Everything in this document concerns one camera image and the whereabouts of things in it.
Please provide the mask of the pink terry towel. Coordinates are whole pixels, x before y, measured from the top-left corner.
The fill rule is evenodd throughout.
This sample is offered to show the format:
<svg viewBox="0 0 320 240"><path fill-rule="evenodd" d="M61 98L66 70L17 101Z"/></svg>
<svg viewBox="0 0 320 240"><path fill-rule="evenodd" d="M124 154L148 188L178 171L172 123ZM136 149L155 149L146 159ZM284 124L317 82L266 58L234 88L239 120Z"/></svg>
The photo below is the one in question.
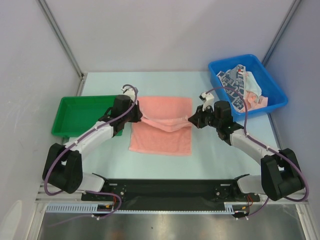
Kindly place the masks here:
<svg viewBox="0 0 320 240"><path fill-rule="evenodd" d="M193 100L178 96L141 96L140 122L133 123L129 150L143 154L190 156L192 154Z"/></svg>

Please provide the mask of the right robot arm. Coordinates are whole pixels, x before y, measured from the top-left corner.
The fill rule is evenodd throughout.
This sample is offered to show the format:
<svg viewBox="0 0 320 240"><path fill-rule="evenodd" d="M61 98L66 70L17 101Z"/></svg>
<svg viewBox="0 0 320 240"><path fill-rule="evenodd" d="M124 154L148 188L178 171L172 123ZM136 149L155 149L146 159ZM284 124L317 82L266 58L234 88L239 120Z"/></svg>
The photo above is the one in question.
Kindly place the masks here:
<svg viewBox="0 0 320 240"><path fill-rule="evenodd" d="M206 126L215 128L222 141L241 150L260 165L259 175L241 176L230 188L234 200L242 201L248 193L257 193L278 201L307 188L295 153L289 148L272 149L251 137L244 126L234 121L229 102L220 100L206 109L200 105L188 121L198 129Z"/></svg>

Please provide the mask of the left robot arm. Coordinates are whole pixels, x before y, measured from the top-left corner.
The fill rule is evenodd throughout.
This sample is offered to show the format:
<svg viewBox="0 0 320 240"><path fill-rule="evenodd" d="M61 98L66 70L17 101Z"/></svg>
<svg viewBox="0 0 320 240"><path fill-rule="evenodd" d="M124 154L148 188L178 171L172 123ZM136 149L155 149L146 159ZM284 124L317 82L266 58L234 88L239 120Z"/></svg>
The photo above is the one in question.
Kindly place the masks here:
<svg viewBox="0 0 320 240"><path fill-rule="evenodd" d="M84 173L83 159L123 130L126 123L137 123L141 118L138 98L120 94L105 115L81 136L65 144L53 144L48 150L42 174L45 193L55 196L62 192L84 191L99 200L107 199L110 187L103 177Z"/></svg>

